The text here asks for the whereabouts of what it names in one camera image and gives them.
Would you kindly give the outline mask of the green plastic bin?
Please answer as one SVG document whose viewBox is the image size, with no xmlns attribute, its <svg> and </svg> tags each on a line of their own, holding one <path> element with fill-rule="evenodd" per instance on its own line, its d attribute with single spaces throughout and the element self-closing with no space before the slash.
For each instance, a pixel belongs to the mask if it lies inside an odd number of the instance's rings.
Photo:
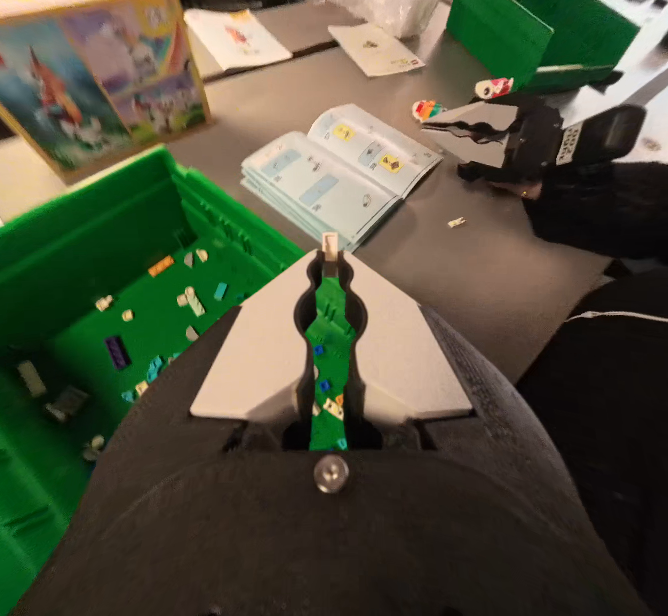
<svg viewBox="0 0 668 616">
<path fill-rule="evenodd" d="M 447 32 L 514 91 L 605 81 L 640 27 L 601 0 L 453 0 Z"/>
<path fill-rule="evenodd" d="M 201 238 L 269 282 L 303 255 L 161 148 L 1 229 L 2 615 L 373 611 L 351 557 L 336 554 L 351 541 L 342 511 L 313 505 L 315 457 L 288 460 L 259 428 L 189 411 L 237 308 L 148 387 L 93 462 L 19 401 L 11 347 L 30 350 L 105 286 Z"/>
</svg>

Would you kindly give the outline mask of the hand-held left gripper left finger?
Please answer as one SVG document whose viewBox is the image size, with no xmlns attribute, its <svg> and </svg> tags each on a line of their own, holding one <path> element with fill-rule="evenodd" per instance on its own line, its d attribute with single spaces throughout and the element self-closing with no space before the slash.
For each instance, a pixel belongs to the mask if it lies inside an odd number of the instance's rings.
<svg viewBox="0 0 668 616">
<path fill-rule="evenodd" d="M 313 354 L 295 318 L 313 289 L 307 274 L 313 249 L 237 307 L 190 413 L 196 418 L 253 423 L 311 423 Z"/>
</svg>

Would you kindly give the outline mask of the person's right hand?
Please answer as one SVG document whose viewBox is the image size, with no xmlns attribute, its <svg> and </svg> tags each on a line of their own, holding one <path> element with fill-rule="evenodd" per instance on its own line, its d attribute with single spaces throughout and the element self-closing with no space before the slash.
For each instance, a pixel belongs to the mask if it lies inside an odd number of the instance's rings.
<svg viewBox="0 0 668 616">
<path fill-rule="evenodd" d="M 542 193 L 542 182 L 529 184 L 514 184 L 502 182 L 488 182 L 488 185 L 495 190 L 518 196 L 522 200 L 538 200 Z"/>
</svg>

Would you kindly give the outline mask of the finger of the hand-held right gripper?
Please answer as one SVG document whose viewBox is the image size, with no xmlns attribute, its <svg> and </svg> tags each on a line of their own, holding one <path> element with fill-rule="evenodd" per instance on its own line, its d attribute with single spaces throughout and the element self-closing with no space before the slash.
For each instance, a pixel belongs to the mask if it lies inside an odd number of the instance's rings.
<svg viewBox="0 0 668 616">
<path fill-rule="evenodd" d="M 502 168 L 510 140 L 507 132 L 483 134 L 464 129 L 422 129 L 439 149 L 463 163 L 475 162 Z"/>
<path fill-rule="evenodd" d="M 518 106 L 473 102 L 444 110 L 422 123 L 422 130 L 455 130 L 477 134 L 507 134 L 518 117 Z"/>
</svg>

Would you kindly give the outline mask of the person's right forearm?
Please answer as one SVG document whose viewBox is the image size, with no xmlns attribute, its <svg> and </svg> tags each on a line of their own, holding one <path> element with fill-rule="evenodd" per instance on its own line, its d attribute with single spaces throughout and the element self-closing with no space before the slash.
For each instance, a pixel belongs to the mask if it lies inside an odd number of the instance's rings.
<svg viewBox="0 0 668 616">
<path fill-rule="evenodd" d="M 667 265 L 667 165 L 630 162 L 574 166 L 546 175 L 523 198 L 533 233 L 612 259 Z"/>
</svg>

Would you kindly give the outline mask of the pink and white lego piece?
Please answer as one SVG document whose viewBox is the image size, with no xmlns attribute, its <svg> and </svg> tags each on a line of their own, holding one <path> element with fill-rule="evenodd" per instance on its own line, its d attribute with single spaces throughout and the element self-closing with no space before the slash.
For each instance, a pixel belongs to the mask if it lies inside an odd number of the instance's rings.
<svg viewBox="0 0 668 616">
<path fill-rule="evenodd" d="M 514 78 L 485 79 L 476 83 L 474 95 L 481 100 L 493 100 L 511 93 L 514 86 Z"/>
</svg>

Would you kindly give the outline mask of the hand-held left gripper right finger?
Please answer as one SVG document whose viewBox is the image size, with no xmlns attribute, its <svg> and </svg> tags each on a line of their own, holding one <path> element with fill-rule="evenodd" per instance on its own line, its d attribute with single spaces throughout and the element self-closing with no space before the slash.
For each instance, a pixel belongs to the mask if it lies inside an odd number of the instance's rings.
<svg viewBox="0 0 668 616">
<path fill-rule="evenodd" d="M 418 302 L 347 252 L 338 276 L 355 331 L 346 420 L 398 426 L 468 415 L 472 403 Z"/>
</svg>

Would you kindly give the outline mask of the colourful lego set box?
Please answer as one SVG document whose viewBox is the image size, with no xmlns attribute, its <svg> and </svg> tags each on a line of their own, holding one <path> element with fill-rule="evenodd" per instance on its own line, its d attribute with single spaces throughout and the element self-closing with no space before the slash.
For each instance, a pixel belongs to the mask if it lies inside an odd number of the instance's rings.
<svg viewBox="0 0 668 616">
<path fill-rule="evenodd" d="M 1 118 L 64 182 L 211 122 L 179 0 L 1 0 Z"/>
</svg>

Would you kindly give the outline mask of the pile of lego pieces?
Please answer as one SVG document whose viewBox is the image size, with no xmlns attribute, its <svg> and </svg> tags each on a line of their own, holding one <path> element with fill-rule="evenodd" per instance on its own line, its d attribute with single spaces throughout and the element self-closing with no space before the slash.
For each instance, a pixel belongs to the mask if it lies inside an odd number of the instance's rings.
<svg viewBox="0 0 668 616">
<path fill-rule="evenodd" d="M 204 238 L 103 292 L 30 350 L 11 347 L 19 401 L 93 462 L 130 407 L 186 348 L 271 280 Z"/>
</svg>

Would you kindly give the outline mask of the white instruction booklet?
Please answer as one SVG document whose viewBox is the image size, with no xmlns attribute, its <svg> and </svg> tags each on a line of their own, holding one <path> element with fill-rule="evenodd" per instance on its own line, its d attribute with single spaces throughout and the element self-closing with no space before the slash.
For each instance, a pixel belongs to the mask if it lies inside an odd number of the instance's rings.
<svg viewBox="0 0 668 616">
<path fill-rule="evenodd" d="M 330 25 L 328 31 L 367 77 L 394 76 L 425 66 L 402 42 L 371 23 Z"/>
<path fill-rule="evenodd" d="M 201 77 L 263 68 L 293 54 L 248 9 L 220 13 L 184 12 L 188 38 Z"/>
</svg>

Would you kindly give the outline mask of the open light blue instruction booklet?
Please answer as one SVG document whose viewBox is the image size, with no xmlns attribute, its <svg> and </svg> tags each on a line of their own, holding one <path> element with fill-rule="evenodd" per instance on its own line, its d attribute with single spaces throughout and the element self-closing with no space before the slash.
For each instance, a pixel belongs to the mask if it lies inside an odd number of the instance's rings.
<svg viewBox="0 0 668 616">
<path fill-rule="evenodd" d="M 252 153 L 240 183 L 315 240 L 336 232 L 354 253 L 442 160 L 349 103 Z"/>
</svg>

